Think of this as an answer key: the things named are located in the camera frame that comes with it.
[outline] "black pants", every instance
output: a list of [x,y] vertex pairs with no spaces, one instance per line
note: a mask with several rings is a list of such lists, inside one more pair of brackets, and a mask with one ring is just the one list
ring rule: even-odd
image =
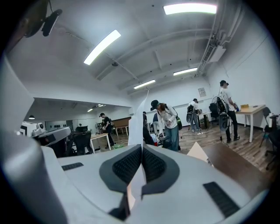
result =
[[[229,117],[232,120],[232,124],[233,124],[233,130],[234,130],[234,138],[236,139],[238,137],[237,135],[237,120],[236,120],[236,115],[234,111],[228,111],[227,114],[229,115]],[[229,127],[226,130],[226,135],[227,135],[227,140],[231,139],[231,134],[229,133]]]
[[112,139],[112,136],[111,136],[111,132],[112,132],[112,126],[111,125],[107,126],[106,132],[108,133],[108,138],[109,138],[110,145],[113,146],[115,143],[114,143],[114,141]]

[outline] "wooden table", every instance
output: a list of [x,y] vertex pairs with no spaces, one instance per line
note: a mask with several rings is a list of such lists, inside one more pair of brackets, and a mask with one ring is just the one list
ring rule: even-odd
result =
[[255,113],[261,111],[265,107],[266,107],[265,105],[257,105],[257,107],[249,106],[247,108],[242,108],[241,111],[236,112],[236,115],[238,115],[238,114],[244,114],[245,115],[244,127],[246,127],[247,116],[250,115],[250,125],[251,125],[251,128],[250,128],[250,140],[249,140],[249,142],[252,142],[252,140],[253,140],[253,128],[254,128],[253,115]]
[[254,165],[222,143],[203,148],[213,166],[234,179],[253,198],[269,188],[270,180]]
[[123,133],[123,128],[125,128],[125,129],[126,129],[126,135],[128,136],[128,132],[127,132],[127,128],[128,128],[128,126],[124,126],[124,127],[116,127],[116,128],[115,128],[115,131],[117,132],[117,136],[119,136],[119,135],[118,135],[118,130],[117,130],[118,128],[121,128],[121,129],[122,129],[122,133]]
[[106,138],[107,138],[108,147],[109,147],[109,150],[111,150],[111,145],[110,145],[108,133],[99,134],[99,135],[91,135],[91,147],[92,147],[92,149],[93,149],[93,153],[95,153],[95,148],[93,147],[92,140],[93,140],[93,139],[102,138],[102,137],[106,137]]

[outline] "fluorescent light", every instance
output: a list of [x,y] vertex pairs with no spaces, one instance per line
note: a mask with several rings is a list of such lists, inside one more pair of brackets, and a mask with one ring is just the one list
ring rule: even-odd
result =
[[138,88],[140,88],[140,87],[142,87],[142,86],[151,84],[151,83],[153,83],[153,82],[155,82],[155,81],[156,81],[156,80],[153,79],[153,80],[151,80],[151,81],[145,82],[145,83],[143,83],[143,84],[141,84],[141,85],[139,85],[139,86],[134,87],[134,89],[138,89]]
[[217,6],[201,3],[183,3],[163,6],[163,9],[167,15],[180,12],[205,12],[215,14],[217,11]]
[[106,36],[87,56],[86,60],[84,61],[85,64],[90,65],[93,60],[102,52],[106,47],[108,47],[111,43],[113,43],[117,38],[121,35],[117,30],[114,30],[108,36]]
[[180,74],[184,74],[184,73],[187,73],[187,72],[193,72],[193,71],[196,71],[196,70],[197,70],[197,68],[190,68],[190,69],[187,69],[187,70],[174,72],[173,75],[180,75]]

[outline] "black cap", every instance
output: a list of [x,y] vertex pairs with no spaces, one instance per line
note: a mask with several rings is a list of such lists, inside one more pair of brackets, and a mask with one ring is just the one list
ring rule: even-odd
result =
[[220,86],[223,86],[225,83],[228,85],[228,83],[227,83],[225,80],[222,80],[222,81],[220,82]]
[[157,100],[153,100],[150,105],[152,106],[150,108],[151,111],[155,110],[158,107],[158,101]]

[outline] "sneaker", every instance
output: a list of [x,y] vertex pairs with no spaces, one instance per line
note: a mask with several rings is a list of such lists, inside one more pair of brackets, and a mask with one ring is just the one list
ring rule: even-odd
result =
[[237,141],[237,140],[239,140],[239,139],[240,139],[240,137],[237,136],[237,138],[234,138],[233,141]]

